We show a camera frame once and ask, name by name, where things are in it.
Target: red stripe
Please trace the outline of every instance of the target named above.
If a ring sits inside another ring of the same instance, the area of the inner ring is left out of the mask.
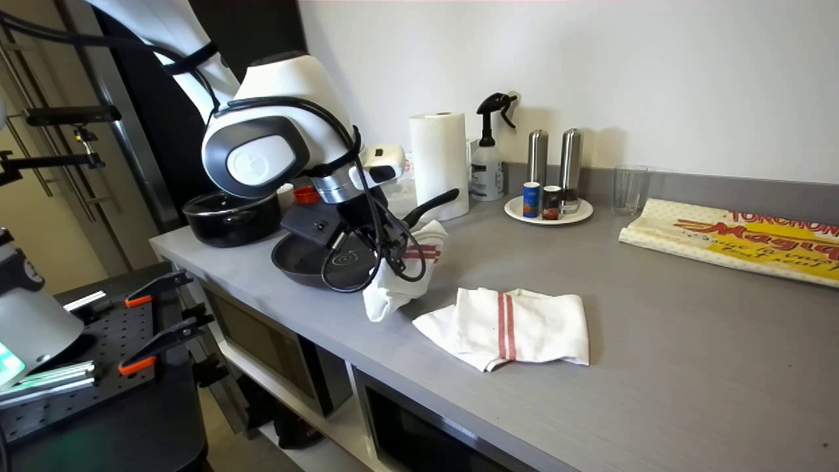
[[[499,292],[499,357],[505,359],[505,314],[503,314],[503,294]]]
[[[508,359],[517,359],[517,309],[513,309],[513,296],[505,294],[503,302],[505,302],[505,352],[508,352]]]

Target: shelf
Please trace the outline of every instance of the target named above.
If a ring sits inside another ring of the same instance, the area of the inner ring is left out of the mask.
[[[216,324],[212,324],[212,336],[216,336],[224,357],[229,357],[241,372],[247,372],[254,383],[259,383],[266,390],[271,390],[279,401],[284,401],[290,411],[296,411],[305,423],[309,423],[315,429],[319,429],[327,437],[313,448],[298,448],[298,450],[284,448],[285,456],[290,456],[290,460],[296,456],[298,462],[313,462],[307,456],[319,456],[319,453],[331,462],[339,462],[344,456],[340,466],[325,466],[325,470],[360,466],[360,470],[387,472],[387,466],[382,462],[377,462],[377,456],[376,456],[373,437],[366,433],[357,397],[344,401],[334,415],[323,416],[319,411],[315,411],[309,404],[305,404],[298,399],[296,387],[288,381],[272,376],[258,359],[252,359],[247,352],[229,343]]]

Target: small plate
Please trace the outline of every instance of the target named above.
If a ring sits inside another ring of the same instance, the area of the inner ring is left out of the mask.
[[[583,222],[587,217],[595,216],[595,208],[585,200],[578,200],[580,208],[574,212],[566,212],[562,216],[559,221],[543,221],[543,217],[525,217],[521,216],[521,196],[513,196],[503,205],[503,212],[519,222],[526,222],[526,225],[574,225],[574,222]]]

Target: white wall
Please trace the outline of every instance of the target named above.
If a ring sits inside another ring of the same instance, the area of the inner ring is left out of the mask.
[[[837,0],[302,0],[313,53],[366,142],[408,145],[415,112],[487,83],[526,133],[583,128],[595,168],[839,184]]]

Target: white bottle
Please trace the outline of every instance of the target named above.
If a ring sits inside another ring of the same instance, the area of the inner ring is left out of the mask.
[[[475,200],[499,200],[503,193],[503,174],[499,147],[471,147],[471,184],[469,193]]]

